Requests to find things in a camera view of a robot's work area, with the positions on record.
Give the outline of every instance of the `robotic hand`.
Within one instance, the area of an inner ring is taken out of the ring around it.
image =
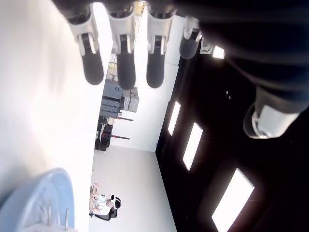
[[[79,44],[86,79],[103,80],[98,31],[92,3],[96,0],[53,0]],[[109,14],[123,89],[135,84],[134,5],[131,0],[97,0]],[[149,0],[147,82],[161,86],[169,32],[176,10],[186,15],[180,54],[191,59],[204,37],[225,50],[225,60],[256,85],[255,103],[243,121],[251,138],[284,134],[309,105],[309,3],[280,5],[268,0]]]

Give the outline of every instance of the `ceiling light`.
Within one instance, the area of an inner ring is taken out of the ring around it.
[[[180,110],[180,104],[176,101],[175,105],[174,105],[172,117],[170,118],[170,121],[169,121],[168,131],[171,135],[173,135],[173,132],[174,132],[174,128],[175,128],[176,121],[177,121],[177,118],[178,118],[179,110]]]
[[[199,127],[197,123],[194,123],[191,134],[190,134],[190,138],[187,144],[187,148],[183,156],[183,161],[188,171],[191,168],[195,153],[197,152],[197,147],[199,144],[199,140],[201,139],[202,133],[203,133],[203,129]]]
[[[224,49],[215,46],[212,54],[213,58],[223,59],[224,58]]]
[[[241,212],[254,186],[237,168],[218,207],[212,215],[212,220],[219,232],[227,232],[238,214]]]

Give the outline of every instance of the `white wall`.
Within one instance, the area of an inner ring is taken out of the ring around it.
[[[177,76],[183,23],[183,17],[174,17],[165,57],[164,81],[161,87],[153,89],[146,81],[147,11],[144,11],[134,50],[137,79],[135,86],[138,87],[140,102],[136,113],[123,111],[122,117],[131,118],[134,122],[116,119],[113,127],[114,135],[128,137],[130,140],[112,138],[111,144],[155,151]]]
[[[107,70],[112,36],[95,14]],[[55,167],[71,176],[75,222],[88,231],[89,185],[103,83],[84,77],[71,30],[51,0],[0,3],[0,205],[20,183]]]
[[[176,232],[154,152],[110,145],[95,151],[92,184],[121,199],[117,218],[89,218],[90,232]]]

